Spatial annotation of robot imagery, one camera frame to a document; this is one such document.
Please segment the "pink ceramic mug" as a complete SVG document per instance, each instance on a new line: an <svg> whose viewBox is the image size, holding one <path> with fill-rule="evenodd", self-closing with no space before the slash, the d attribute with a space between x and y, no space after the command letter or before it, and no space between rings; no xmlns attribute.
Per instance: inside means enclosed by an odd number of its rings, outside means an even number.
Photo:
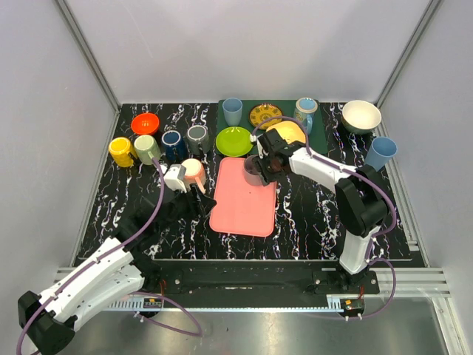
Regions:
<svg viewBox="0 0 473 355"><path fill-rule="evenodd" d="M184 174L184 184L186 185L187 190L191 188L192 184L196 184L199 190L205 194L207 177L203 164L195 158L189 158L182 162L182 166L186 169Z"/></svg>

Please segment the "purple translucent cup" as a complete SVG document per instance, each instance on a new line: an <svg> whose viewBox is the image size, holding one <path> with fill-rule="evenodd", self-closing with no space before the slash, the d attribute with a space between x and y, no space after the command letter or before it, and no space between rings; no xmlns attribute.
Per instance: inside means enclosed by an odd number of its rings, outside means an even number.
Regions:
<svg viewBox="0 0 473 355"><path fill-rule="evenodd" d="M256 158L257 155L250 155L245 159L243 163L244 178L251 186L262 186L261 177L259 176L258 170L254 164Z"/></svg>

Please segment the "dark blue ceramic mug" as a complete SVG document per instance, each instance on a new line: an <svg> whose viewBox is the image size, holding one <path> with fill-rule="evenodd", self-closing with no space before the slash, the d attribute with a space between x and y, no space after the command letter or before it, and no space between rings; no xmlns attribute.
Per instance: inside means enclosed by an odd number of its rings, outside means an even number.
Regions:
<svg viewBox="0 0 473 355"><path fill-rule="evenodd" d="M177 130L169 130L163 133L161 142L165 156L171 163L181 163L188 158L188 150L184 138Z"/></svg>

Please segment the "grey ceramic mug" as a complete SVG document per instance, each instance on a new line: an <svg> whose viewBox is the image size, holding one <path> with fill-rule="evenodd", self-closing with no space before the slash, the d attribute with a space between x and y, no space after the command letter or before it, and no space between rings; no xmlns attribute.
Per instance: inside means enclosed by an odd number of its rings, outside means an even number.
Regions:
<svg viewBox="0 0 473 355"><path fill-rule="evenodd" d="M193 125L186 133L188 148L193 155L207 154L210 149L208 129L202 125Z"/></svg>

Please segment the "light green ceramic mug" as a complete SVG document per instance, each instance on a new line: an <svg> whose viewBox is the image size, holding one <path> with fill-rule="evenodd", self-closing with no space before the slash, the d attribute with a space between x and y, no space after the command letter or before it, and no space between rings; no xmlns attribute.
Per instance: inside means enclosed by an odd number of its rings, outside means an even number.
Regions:
<svg viewBox="0 0 473 355"><path fill-rule="evenodd" d="M148 166L153 164L153 158L159 159L160 148L151 135L140 135L134 141L134 148L140 161Z"/></svg>

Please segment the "yellow glass mug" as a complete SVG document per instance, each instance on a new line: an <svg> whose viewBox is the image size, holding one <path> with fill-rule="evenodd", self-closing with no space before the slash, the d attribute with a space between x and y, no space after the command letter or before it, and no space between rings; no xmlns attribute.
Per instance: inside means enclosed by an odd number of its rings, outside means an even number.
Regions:
<svg viewBox="0 0 473 355"><path fill-rule="evenodd" d="M132 142L125 137L117 137L113 139L108 146L109 154L113 161L122 168L134 166L137 158L135 148Z"/></svg>

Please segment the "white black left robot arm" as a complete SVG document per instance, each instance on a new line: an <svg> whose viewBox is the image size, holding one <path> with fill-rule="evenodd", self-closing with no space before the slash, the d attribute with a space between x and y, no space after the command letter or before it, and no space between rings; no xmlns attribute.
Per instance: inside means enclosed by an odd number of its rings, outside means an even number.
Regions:
<svg viewBox="0 0 473 355"><path fill-rule="evenodd" d="M65 278L36 294L18 299L21 339L40 354L58 354L97 313L129 295L163 298L162 268L146 256L153 237L184 217L207 217L217 202L196 185L188 192L163 187L158 202L121 220L115 233Z"/></svg>

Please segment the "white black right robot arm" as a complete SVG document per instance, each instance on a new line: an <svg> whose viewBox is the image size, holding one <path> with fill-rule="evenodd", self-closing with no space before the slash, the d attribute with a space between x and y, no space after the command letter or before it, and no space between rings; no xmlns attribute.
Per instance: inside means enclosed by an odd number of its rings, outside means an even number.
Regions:
<svg viewBox="0 0 473 355"><path fill-rule="evenodd" d="M381 187L381 175L371 166L357 169L337 163L300 141L288 143L275 129L252 134L251 143L258 149L253 168L262 185L293 174L309 178L335 194L339 220L346 230L339 258L343 270L335 276L336 285L344 293L354 292L362 284L360 273L369 264L372 239L379 234L387 215L395 213Z"/></svg>

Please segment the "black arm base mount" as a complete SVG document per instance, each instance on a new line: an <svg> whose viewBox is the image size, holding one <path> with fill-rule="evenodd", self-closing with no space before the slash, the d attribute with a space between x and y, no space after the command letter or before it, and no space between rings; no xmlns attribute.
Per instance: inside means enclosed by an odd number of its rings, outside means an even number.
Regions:
<svg viewBox="0 0 473 355"><path fill-rule="evenodd" d="M336 260L152 260L151 265L167 286L181 289L280 286L317 294L380 293L373 270L350 276Z"/></svg>

